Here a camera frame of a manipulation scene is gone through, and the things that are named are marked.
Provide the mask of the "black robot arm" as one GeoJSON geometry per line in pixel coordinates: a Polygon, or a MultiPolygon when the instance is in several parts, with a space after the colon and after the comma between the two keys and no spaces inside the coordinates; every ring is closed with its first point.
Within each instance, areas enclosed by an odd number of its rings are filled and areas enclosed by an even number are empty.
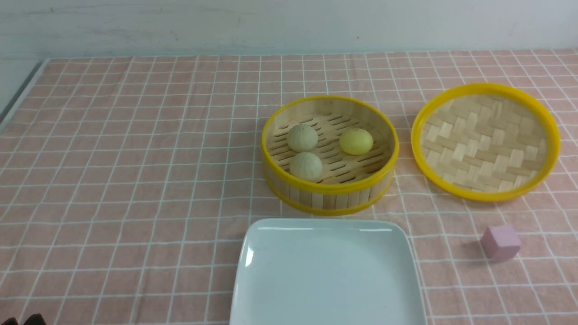
{"type": "Polygon", "coordinates": [[[23,323],[19,323],[16,317],[6,319],[1,325],[47,325],[41,313],[34,313],[23,323]]]}

